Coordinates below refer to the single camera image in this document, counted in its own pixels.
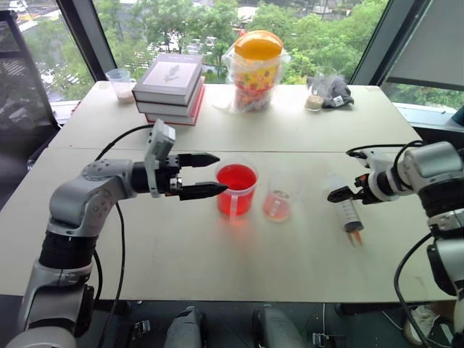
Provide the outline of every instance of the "black cable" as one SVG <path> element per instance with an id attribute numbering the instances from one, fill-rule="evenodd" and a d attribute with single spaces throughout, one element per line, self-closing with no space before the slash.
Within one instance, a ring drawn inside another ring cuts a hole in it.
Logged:
<path id="1" fill-rule="evenodd" d="M 404 145 L 401 150 L 397 153 L 397 156 L 394 158 L 394 161 L 393 161 L 393 167 L 391 168 L 391 172 L 393 173 L 393 175 L 396 177 L 396 179 L 399 181 L 399 183 L 401 185 L 403 185 L 404 187 L 406 187 L 407 189 L 410 189 L 412 190 L 413 187 L 411 185 L 409 185 L 408 183 L 405 183 L 405 181 L 403 179 L 401 179 L 401 176 L 399 176 L 399 173 L 398 173 L 398 162 L 399 162 L 399 158 L 401 157 L 401 155 L 403 154 L 403 152 L 405 152 L 407 150 L 408 147 L 421 147 L 423 146 L 423 141 L 421 140 L 414 140 L 414 141 L 411 141 L 410 143 L 407 143 L 406 145 Z"/>
<path id="2" fill-rule="evenodd" d="M 103 288 L 103 269 L 102 269 L 102 263 L 100 262 L 100 257 L 99 253 L 96 252 L 96 249 L 94 249 L 94 259 L 95 259 L 95 264 L 96 264 L 96 271 L 99 275 L 99 286 L 96 290 L 96 295 L 95 295 L 95 300 L 94 300 L 94 308 L 96 306 L 96 303 L 100 300 L 100 295 L 102 294 L 102 288 Z"/>
<path id="3" fill-rule="evenodd" d="M 136 131 L 139 131 L 141 129 L 145 129 L 145 128 L 153 128 L 153 125 L 141 125 L 141 126 L 138 126 L 138 127 L 135 127 L 135 128 L 132 128 L 130 130 L 128 130 L 127 132 L 121 134 L 120 136 L 118 136 L 115 140 L 113 140 L 111 143 L 109 143 L 108 145 L 105 146 L 105 148 L 100 152 L 100 154 L 96 157 L 96 161 L 100 160 L 104 154 L 106 154 L 119 140 L 121 140 L 122 138 L 124 138 L 125 136 L 128 136 L 129 134 L 133 133 L 133 132 L 136 132 Z"/>
<path id="4" fill-rule="evenodd" d="M 353 147 L 352 149 L 349 149 L 347 152 L 345 152 L 348 156 L 357 150 L 363 150 L 363 149 L 370 149 L 370 148 L 375 148 L 375 147 L 404 147 L 407 144 L 373 144 L 373 145 L 364 145 L 364 146 L 358 146 L 358 147 Z"/>
<path id="5" fill-rule="evenodd" d="M 121 271 L 119 276 L 119 284 L 117 285 L 116 297 L 113 305 L 111 306 L 111 310 L 109 311 L 107 320 L 104 323 L 103 331 L 100 336 L 98 348 L 102 348 L 104 344 L 104 340 L 107 337 L 108 330 L 109 330 L 109 322 L 111 321 L 112 316 L 115 314 L 116 305 L 119 302 L 119 297 L 121 295 L 121 289 L 123 288 L 123 279 L 124 279 L 124 267 L 125 267 L 125 230 L 124 230 L 124 217 L 123 212 L 121 212 L 121 208 L 119 203 L 116 203 L 117 213 L 119 215 L 119 219 L 121 220 L 121 243 L 122 243 L 122 257 L 121 257 Z"/>
<path id="6" fill-rule="evenodd" d="M 420 247 L 422 244 L 424 244 L 430 237 L 432 237 L 432 233 L 429 233 L 429 234 L 427 234 L 426 236 L 424 236 L 420 241 L 418 241 L 418 242 L 411 248 L 411 250 L 410 250 L 409 252 L 407 252 L 407 254 L 403 257 L 403 259 L 402 259 L 401 262 L 399 263 L 398 268 L 397 268 L 396 272 L 394 273 L 394 278 L 393 278 L 394 290 L 395 290 L 395 292 L 397 293 L 397 296 L 398 296 L 398 299 L 399 299 L 399 303 L 400 303 L 401 306 L 403 307 L 403 310 L 405 310 L 407 319 L 411 322 L 411 325 L 413 326 L 413 328 L 415 329 L 415 331 L 418 333 L 419 338 L 420 338 L 420 340 L 422 341 L 422 344 L 423 344 L 426 348 L 430 348 L 430 346 L 428 345 L 428 342 L 427 342 L 427 338 L 423 335 L 422 330 L 419 328 L 419 325 L 418 325 L 417 322 L 414 320 L 413 315 L 411 314 L 411 311 L 410 311 L 410 309 L 408 308 L 408 306 L 406 305 L 406 301 L 405 301 L 405 299 L 403 298 L 403 295 L 401 294 L 401 291 L 399 290 L 399 275 L 401 274 L 401 271 L 402 271 L 403 267 L 405 266 L 406 262 L 409 260 L 409 258 L 411 257 L 411 255 L 414 254 L 414 252 L 415 252 L 417 249 L 419 249 L 419 247 Z"/>

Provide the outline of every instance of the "plastic bag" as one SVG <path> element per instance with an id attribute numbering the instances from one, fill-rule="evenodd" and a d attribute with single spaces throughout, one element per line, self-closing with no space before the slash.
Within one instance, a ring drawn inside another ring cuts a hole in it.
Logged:
<path id="1" fill-rule="evenodd" d="M 290 56 L 284 49 L 276 58 L 255 60 L 243 58 L 232 45 L 223 55 L 223 63 L 228 69 L 227 82 L 235 88 L 226 103 L 216 106 L 232 112 L 267 109 L 273 89 L 282 81 L 289 62 Z"/>

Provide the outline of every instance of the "black chair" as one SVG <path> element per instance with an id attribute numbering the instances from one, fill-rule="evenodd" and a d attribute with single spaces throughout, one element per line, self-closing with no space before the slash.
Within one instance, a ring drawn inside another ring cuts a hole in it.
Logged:
<path id="1" fill-rule="evenodd" d="M 0 209 L 59 126 L 13 11 L 0 11 Z"/>

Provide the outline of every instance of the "orange lid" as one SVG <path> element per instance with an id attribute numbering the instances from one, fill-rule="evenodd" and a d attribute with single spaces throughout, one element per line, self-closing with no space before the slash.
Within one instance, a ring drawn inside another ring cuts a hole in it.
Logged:
<path id="1" fill-rule="evenodd" d="M 268 60 L 282 52 L 283 43 L 276 34 L 255 30 L 238 38 L 234 46 L 235 53 L 245 59 Z"/>

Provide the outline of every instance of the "gray cloth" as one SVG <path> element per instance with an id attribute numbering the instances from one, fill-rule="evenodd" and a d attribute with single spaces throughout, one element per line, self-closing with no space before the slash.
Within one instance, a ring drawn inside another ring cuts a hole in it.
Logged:
<path id="1" fill-rule="evenodd" d="M 312 78 L 307 78 L 308 88 L 312 84 Z M 341 76 L 335 76 L 329 88 L 329 95 L 324 97 L 322 108 L 335 109 L 346 104 L 354 104 L 355 100 L 351 97 L 351 91 Z"/>

